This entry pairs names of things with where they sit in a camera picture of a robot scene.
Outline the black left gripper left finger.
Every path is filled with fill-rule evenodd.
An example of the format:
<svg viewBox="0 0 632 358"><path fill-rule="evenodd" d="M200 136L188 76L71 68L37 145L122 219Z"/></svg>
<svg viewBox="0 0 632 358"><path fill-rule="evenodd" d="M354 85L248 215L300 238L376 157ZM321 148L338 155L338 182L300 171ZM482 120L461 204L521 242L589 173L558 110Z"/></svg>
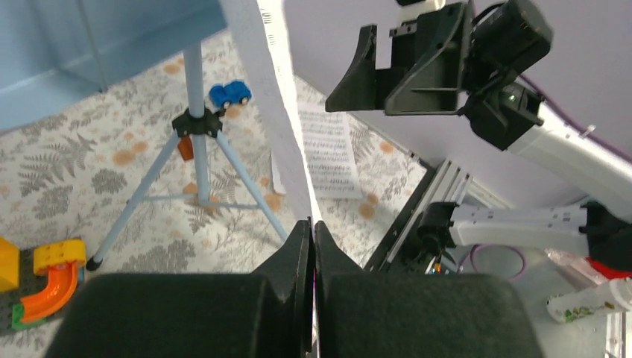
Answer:
<svg viewBox="0 0 632 358"><path fill-rule="evenodd" d="M102 274L47 357L304 357L312 349L312 225L249 274Z"/></svg>

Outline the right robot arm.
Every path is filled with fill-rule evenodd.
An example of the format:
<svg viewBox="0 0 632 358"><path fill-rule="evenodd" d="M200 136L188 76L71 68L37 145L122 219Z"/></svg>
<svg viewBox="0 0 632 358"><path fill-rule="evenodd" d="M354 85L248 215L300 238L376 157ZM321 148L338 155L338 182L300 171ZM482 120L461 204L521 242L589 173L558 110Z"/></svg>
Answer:
<svg viewBox="0 0 632 358"><path fill-rule="evenodd" d="M541 210L483 211L454 199L418 204L406 235L389 245L380 271L440 271L447 248L466 262L493 245L542 248L572 257L592 281L547 301L562 324L606 315L622 327L631 312L631 160L580 129L522 73L545 57L553 32L531 1L424 6L390 30L391 64L376 66L375 25L361 28L349 69L326 111L380 110L387 116L463 116L494 148L530 160L587 191L589 200Z"/></svg>

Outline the sheet music page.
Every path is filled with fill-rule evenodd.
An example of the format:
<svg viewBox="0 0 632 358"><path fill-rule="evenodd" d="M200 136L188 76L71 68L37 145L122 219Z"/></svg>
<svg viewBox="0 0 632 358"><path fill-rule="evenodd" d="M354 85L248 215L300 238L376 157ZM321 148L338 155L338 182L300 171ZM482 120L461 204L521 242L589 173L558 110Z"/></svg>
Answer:
<svg viewBox="0 0 632 358"><path fill-rule="evenodd" d="M286 198L297 219L321 220L304 152L282 1L226 0L224 18L262 116Z"/></svg>
<svg viewBox="0 0 632 358"><path fill-rule="evenodd" d="M361 184L350 136L350 115L298 105L304 151L317 198L360 199Z"/></svg>

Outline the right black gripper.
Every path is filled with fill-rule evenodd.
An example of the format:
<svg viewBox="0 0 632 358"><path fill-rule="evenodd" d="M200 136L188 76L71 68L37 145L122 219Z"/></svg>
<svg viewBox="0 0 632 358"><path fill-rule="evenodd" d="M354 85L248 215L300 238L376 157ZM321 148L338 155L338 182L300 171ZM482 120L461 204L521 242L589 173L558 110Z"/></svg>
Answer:
<svg viewBox="0 0 632 358"><path fill-rule="evenodd" d="M510 83L551 50L553 30L533 1L499 1L479 13L459 1L401 1L391 29L391 70L376 67L377 26L360 28L348 70L329 94L329 113L388 116L456 113L461 91Z"/></svg>

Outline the light blue music stand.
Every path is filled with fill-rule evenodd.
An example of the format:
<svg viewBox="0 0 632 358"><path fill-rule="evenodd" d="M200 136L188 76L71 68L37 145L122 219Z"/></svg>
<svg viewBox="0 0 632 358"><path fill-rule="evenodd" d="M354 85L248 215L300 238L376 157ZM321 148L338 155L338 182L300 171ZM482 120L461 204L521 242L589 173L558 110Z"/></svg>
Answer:
<svg viewBox="0 0 632 358"><path fill-rule="evenodd" d="M79 237L92 252L186 108L181 54L136 70L103 94L50 104L43 119L1 137L1 235L20 248ZM101 270L242 272L280 240L214 141L212 206L199 205L194 165L172 154Z"/></svg>

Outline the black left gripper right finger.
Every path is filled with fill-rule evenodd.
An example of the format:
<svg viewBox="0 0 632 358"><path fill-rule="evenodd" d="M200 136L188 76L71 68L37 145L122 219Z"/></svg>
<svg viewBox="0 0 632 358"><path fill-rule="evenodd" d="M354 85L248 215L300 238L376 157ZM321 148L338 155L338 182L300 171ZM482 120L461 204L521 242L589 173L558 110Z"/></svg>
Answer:
<svg viewBox="0 0 632 358"><path fill-rule="evenodd" d="M541 357L512 286L483 274L370 273L315 225L322 357Z"/></svg>

